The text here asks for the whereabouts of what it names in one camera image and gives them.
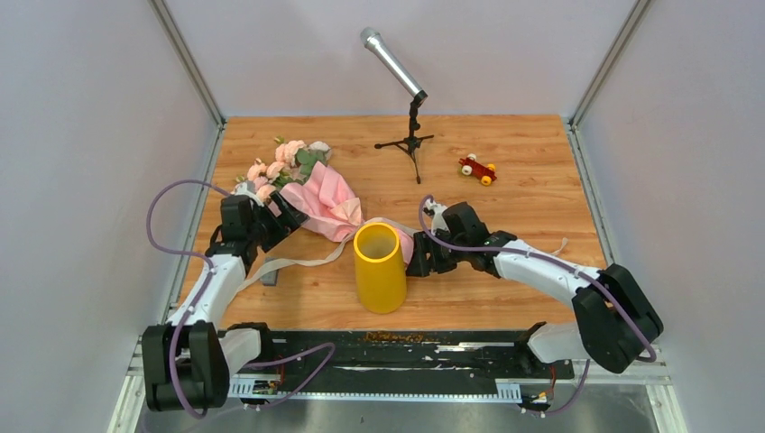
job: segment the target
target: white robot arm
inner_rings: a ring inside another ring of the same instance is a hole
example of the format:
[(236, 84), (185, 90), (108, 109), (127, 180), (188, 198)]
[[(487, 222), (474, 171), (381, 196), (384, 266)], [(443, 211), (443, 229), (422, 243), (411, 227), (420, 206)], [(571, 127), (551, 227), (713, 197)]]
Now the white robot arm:
[[(428, 232), (415, 234), (407, 275), (425, 277), (452, 271), (458, 262), (470, 262), (478, 271), (522, 282), (574, 310), (576, 323), (542, 322), (527, 332), (520, 346), (535, 360), (550, 364), (593, 359), (606, 370), (621, 373), (663, 331), (659, 315), (624, 267), (582, 266), (537, 250), (515, 235), (489, 233), (464, 202), (446, 207), (428, 200), (422, 210), (432, 218), (432, 225)], [(608, 290), (624, 314), (597, 286)]]
[[(261, 355), (271, 356), (264, 323), (239, 324), (222, 336), (218, 326), (257, 248), (268, 252), (308, 217), (279, 193), (271, 195), (277, 216), (248, 192), (237, 190), (221, 200), (222, 224), (205, 251), (207, 260), (197, 283), (166, 323), (143, 332), (143, 376), (151, 410), (181, 409), (179, 390), (192, 408), (220, 407), (226, 402), (230, 376)], [(178, 341), (175, 354), (170, 351), (173, 338)]]

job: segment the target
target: yellow cylinder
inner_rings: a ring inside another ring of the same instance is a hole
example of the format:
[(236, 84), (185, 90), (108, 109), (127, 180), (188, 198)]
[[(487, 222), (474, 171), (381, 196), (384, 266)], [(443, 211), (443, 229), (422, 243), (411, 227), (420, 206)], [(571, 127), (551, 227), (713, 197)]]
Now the yellow cylinder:
[(406, 299), (406, 269), (401, 239), (385, 223), (363, 226), (354, 238), (356, 292), (373, 313), (395, 311)]

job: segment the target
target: microphone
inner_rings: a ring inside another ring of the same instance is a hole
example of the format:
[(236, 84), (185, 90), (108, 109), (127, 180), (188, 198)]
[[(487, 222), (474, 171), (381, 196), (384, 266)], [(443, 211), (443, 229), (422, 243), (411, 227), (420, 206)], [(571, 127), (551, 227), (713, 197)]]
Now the microphone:
[(386, 68), (393, 74), (396, 79), (399, 80), (402, 86), (404, 86), (409, 94), (414, 97), (416, 106), (420, 106), (422, 101), (428, 97), (417, 81), (410, 75), (406, 68), (401, 65), (396, 56), (388, 50), (383, 42), (383, 37), (372, 27), (367, 27), (361, 32), (361, 42), (364, 47), (373, 52), (375, 56), (385, 65)]

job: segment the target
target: black tripod stand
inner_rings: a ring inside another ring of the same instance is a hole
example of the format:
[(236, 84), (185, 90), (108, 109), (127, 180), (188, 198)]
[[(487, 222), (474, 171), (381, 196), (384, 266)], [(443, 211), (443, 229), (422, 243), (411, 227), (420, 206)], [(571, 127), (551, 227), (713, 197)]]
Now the black tripod stand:
[(409, 136), (404, 138), (403, 140), (399, 140), (398, 142), (390, 142), (390, 143), (377, 143), (374, 148), (375, 149), (382, 149), (383, 147), (388, 146), (396, 146), (399, 149), (403, 150), (404, 153), (409, 155), (411, 158), (411, 161), (414, 162), (414, 172), (417, 175), (417, 183), (422, 183), (422, 180), (419, 178), (419, 169), (417, 167), (417, 157), (414, 155), (414, 151), (416, 151), (419, 146), (422, 144), (423, 140), (427, 140), (428, 138), (433, 138), (435, 135), (426, 135), (424, 137), (415, 137), (414, 132), (419, 130), (419, 124), (417, 123), (417, 112), (419, 109), (419, 106), (422, 104), (422, 101), (425, 100), (425, 97), (422, 97), (420, 94), (417, 94), (414, 99), (411, 101), (410, 107), (409, 107)]

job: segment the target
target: floor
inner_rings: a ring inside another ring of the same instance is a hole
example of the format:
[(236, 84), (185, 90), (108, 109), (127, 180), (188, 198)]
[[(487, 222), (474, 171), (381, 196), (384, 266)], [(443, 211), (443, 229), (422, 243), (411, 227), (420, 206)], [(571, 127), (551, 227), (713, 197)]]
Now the floor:
[[(552, 252), (568, 238), (560, 257), (604, 266), (593, 221), (560, 117), (554, 115), (421, 116), (420, 135), (434, 134), (418, 151), (422, 184), (413, 164), (398, 149), (375, 150), (375, 143), (401, 139), (404, 116), (234, 118), (226, 127), (213, 183), (231, 190), (255, 158), (273, 161), (282, 135), (307, 143), (320, 140), (333, 149), (329, 162), (361, 199), (365, 218), (387, 217), (417, 226), (418, 204), (426, 194), (437, 201), (467, 201), (490, 231), (516, 234)], [(496, 165), (491, 186), (458, 173), (457, 160), (475, 153)], [(195, 250), (204, 252), (220, 222), (220, 196), (212, 192), (198, 231)], [(299, 230), (268, 255), (299, 259), (325, 257), (335, 244)], [(253, 266), (253, 272), (263, 254)], [(201, 272), (193, 260), (182, 298)], [(277, 329), (517, 329), (541, 321), (565, 322), (573, 314), (544, 293), (513, 281), (496, 280), (467, 263), (450, 273), (408, 279), (408, 297), (397, 311), (366, 311), (355, 295), (350, 248), (334, 263), (318, 268), (292, 266), (280, 271), (276, 287), (256, 283), (239, 293), (224, 317), (224, 327), (264, 321)]]

